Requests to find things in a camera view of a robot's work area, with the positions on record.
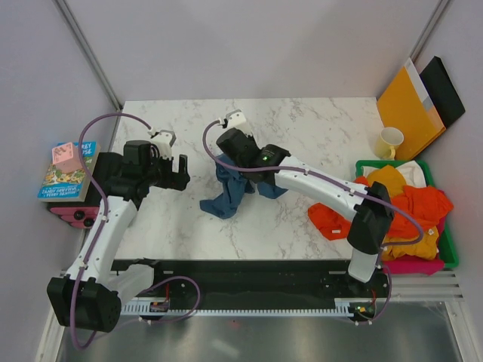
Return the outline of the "blue t shirt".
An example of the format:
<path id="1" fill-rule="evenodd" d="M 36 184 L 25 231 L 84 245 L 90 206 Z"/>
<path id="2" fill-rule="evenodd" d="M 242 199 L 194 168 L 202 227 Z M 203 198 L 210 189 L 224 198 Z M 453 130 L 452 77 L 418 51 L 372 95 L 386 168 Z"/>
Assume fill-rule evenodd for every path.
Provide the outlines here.
<path id="1" fill-rule="evenodd" d="M 234 166 L 234 163 L 224 154 L 217 156 L 223 163 Z M 254 194 L 254 187 L 251 182 L 243 177 L 238 171 L 226 168 L 216 163 L 216 178 L 223 187 L 223 191 L 215 199 L 206 199 L 199 202 L 202 211 L 209 213 L 219 219 L 233 217 L 240 206 L 245 194 Z M 286 193 L 287 189 L 271 186 L 268 183 L 258 183 L 259 195 L 276 199 Z"/>

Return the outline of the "orange t shirt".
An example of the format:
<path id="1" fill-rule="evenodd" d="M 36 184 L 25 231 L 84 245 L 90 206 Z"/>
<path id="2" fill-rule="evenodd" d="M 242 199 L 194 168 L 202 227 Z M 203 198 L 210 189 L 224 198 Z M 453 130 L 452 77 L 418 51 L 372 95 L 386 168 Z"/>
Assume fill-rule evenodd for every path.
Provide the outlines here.
<path id="1" fill-rule="evenodd" d="M 392 204 L 415 219 L 425 232 L 435 227 L 454 207 L 442 191 L 432 186 L 409 186 L 400 174 L 360 176 L 355 181 L 366 186 L 372 186 L 375 182 L 383 184 L 389 192 Z M 308 216 L 329 241 L 344 239 L 349 234 L 351 223 L 323 204 L 312 205 L 308 209 Z"/>

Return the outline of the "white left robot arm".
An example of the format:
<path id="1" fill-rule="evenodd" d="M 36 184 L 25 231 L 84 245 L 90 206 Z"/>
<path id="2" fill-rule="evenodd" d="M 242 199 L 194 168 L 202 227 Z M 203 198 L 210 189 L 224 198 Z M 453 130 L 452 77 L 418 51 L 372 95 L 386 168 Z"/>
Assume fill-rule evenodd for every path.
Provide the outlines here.
<path id="1" fill-rule="evenodd" d="M 165 290 L 165 277 L 147 265 L 131 265 L 118 277 L 111 274 L 122 238 L 150 188 L 183 191 L 190 181 L 187 155 L 179 156 L 174 170 L 174 159 L 163 158 L 160 149 L 155 143 L 132 140 L 121 154 L 101 153 L 94 179 L 106 199 L 77 259 L 47 286 L 61 326 L 108 333 L 135 296 L 159 296 Z"/>

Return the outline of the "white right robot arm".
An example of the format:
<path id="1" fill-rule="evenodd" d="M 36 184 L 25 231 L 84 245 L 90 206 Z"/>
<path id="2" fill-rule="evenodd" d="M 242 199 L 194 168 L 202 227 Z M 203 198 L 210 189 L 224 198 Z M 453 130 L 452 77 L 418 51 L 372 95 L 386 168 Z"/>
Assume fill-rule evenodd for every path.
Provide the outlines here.
<path id="1" fill-rule="evenodd" d="M 333 178 L 279 146 L 258 147 L 252 136 L 235 128 L 219 136 L 217 146 L 236 167 L 245 170 L 249 180 L 298 192 L 349 221 L 345 239 L 352 246 L 352 256 L 345 280 L 347 291 L 360 297 L 372 289 L 380 248 L 394 219 L 385 186 L 380 183 L 365 186 Z"/>

